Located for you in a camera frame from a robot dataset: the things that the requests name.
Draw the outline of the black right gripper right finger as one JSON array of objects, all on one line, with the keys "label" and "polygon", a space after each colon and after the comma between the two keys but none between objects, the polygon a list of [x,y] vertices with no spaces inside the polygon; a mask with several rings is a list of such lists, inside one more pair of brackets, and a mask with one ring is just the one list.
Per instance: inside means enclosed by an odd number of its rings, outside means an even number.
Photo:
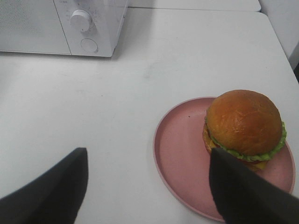
[{"label": "black right gripper right finger", "polygon": [[284,192],[220,148],[210,155],[209,185],[227,224],[297,224],[298,198]]}]

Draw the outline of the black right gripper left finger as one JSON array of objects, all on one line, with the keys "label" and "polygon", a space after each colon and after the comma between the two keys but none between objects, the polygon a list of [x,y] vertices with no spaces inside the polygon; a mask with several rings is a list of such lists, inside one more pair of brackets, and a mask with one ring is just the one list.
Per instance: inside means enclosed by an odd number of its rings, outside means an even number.
[{"label": "black right gripper left finger", "polygon": [[76,148],[44,174],[0,200],[2,224],[73,224],[89,178],[86,148]]}]

